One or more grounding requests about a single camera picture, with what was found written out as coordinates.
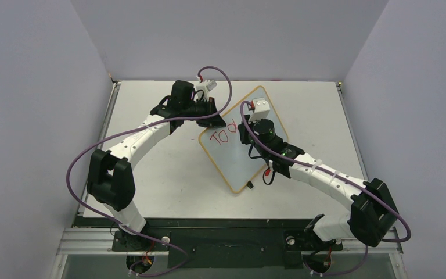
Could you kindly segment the yellow-framed whiteboard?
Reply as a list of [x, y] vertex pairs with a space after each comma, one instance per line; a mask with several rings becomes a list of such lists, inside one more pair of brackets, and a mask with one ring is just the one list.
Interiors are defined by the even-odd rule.
[[266, 168], [264, 160], [249, 158], [250, 146], [240, 142], [238, 131], [238, 125], [242, 122], [240, 104], [243, 101], [251, 102], [261, 98], [269, 105], [270, 112], [267, 119], [273, 121], [277, 135], [288, 141], [287, 131], [262, 86], [255, 87], [222, 115], [222, 119], [226, 122], [225, 127], [207, 128], [198, 138], [206, 155], [234, 194], [246, 189], [247, 183]]

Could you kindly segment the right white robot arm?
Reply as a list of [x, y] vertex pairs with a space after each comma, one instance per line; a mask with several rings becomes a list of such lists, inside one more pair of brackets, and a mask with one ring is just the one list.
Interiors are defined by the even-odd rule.
[[398, 219], [398, 210], [384, 181], [375, 178], [365, 181], [348, 176], [313, 158], [278, 136], [273, 121], [248, 121], [249, 115], [238, 125], [242, 144], [249, 145], [250, 159], [263, 159], [267, 172], [305, 183], [328, 195], [346, 209], [340, 216], [317, 215], [305, 228], [305, 243], [319, 248], [332, 240], [355, 238], [361, 243], [377, 247], [386, 242], [389, 229]]

